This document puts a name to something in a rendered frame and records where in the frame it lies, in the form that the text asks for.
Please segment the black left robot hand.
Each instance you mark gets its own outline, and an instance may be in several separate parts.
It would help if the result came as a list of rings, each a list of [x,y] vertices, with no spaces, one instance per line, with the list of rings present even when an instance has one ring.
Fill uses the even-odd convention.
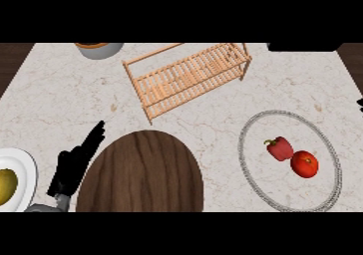
[[[69,151],[62,150],[58,154],[56,172],[50,181],[47,195],[72,196],[78,188],[90,159],[96,153],[97,147],[103,140],[103,125],[99,121],[92,128],[87,137],[80,145]]]

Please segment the red tomato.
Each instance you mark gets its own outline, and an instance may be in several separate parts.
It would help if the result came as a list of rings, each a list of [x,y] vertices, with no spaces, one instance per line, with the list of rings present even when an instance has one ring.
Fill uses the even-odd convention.
[[[318,160],[304,150],[297,151],[290,159],[293,172],[303,178],[310,178],[318,171]]]

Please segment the wooden tiered shelf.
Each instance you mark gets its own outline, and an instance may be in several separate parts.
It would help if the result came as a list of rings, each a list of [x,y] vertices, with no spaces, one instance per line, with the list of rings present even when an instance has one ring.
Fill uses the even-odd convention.
[[[123,61],[148,122],[234,79],[241,81],[251,62],[245,44],[219,43],[134,77],[130,64],[180,45],[171,43]]]

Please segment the white plate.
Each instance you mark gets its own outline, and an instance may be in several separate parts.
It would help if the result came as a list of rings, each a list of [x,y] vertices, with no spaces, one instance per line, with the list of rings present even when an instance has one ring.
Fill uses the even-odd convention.
[[[15,147],[0,148],[0,169],[10,169],[18,178],[16,190],[0,205],[0,212],[22,212],[31,203],[37,185],[37,166],[29,153]]]

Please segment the oval dark wooden cutting board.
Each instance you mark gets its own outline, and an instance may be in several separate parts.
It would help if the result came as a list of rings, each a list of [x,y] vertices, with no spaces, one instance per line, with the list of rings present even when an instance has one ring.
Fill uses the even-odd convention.
[[[158,130],[121,136],[87,170],[78,212],[200,212],[201,173],[180,140]]]

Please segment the yellow mango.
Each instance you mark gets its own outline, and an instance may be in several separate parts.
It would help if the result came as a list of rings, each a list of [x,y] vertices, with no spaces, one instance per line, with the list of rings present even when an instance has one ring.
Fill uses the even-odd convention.
[[[0,205],[3,205],[16,190],[18,177],[12,169],[0,169]]]

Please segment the red bell pepper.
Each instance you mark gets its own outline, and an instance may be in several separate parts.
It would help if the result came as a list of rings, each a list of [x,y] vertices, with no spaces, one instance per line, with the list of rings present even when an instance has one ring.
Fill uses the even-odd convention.
[[[293,147],[282,136],[275,139],[268,139],[263,144],[266,151],[278,161],[284,161],[293,157]]]

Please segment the black appliance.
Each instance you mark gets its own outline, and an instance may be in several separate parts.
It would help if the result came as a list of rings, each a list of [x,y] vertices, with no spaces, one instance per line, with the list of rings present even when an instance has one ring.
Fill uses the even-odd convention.
[[[333,52],[340,43],[268,43],[270,52]]]

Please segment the grey pot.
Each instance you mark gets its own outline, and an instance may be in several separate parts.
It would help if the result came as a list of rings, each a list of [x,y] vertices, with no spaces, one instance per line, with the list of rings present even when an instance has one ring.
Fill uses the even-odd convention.
[[[75,44],[81,55],[90,60],[103,60],[112,57],[121,50],[123,43]]]

